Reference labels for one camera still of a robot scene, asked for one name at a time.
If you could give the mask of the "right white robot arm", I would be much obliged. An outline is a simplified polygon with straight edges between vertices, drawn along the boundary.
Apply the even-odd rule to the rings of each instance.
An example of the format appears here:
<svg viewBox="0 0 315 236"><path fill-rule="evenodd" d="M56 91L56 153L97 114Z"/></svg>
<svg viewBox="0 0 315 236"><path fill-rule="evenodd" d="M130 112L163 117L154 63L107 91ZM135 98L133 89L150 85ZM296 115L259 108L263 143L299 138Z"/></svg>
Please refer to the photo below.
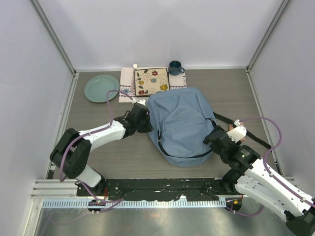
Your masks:
<svg viewBox="0 0 315 236"><path fill-rule="evenodd" d="M223 177L227 194L236 191L267 207L296 236L315 232L315 199L279 175L251 147L242 145L247 130L239 125L230 131L216 127L204 144L231 168Z"/></svg>

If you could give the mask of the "blue student backpack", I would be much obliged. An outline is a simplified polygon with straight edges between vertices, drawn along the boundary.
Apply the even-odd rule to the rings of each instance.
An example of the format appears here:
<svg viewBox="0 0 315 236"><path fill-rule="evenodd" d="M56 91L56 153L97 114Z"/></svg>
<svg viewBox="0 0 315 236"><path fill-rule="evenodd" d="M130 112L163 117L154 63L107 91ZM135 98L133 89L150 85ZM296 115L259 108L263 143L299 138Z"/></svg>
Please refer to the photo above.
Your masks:
<svg viewBox="0 0 315 236"><path fill-rule="evenodd" d="M179 88L150 96L146 101L154 145L166 161L177 167L192 167L207 161L211 148L204 139L217 120L239 128L241 123L214 113L197 88Z"/></svg>

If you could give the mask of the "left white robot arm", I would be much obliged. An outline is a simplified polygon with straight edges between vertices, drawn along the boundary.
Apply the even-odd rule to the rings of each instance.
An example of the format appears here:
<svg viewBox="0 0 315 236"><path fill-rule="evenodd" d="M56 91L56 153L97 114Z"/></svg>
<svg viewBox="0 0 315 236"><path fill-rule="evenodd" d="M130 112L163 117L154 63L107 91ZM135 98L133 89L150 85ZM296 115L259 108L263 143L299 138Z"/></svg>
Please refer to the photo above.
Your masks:
<svg viewBox="0 0 315 236"><path fill-rule="evenodd" d="M66 130L50 154L50 160L67 178L77 179L92 195L100 196L105 189L105 179L87 164L90 152L109 142L136 132L149 133L152 129L148 107L136 103L130 112L115 118L112 123L86 131Z"/></svg>

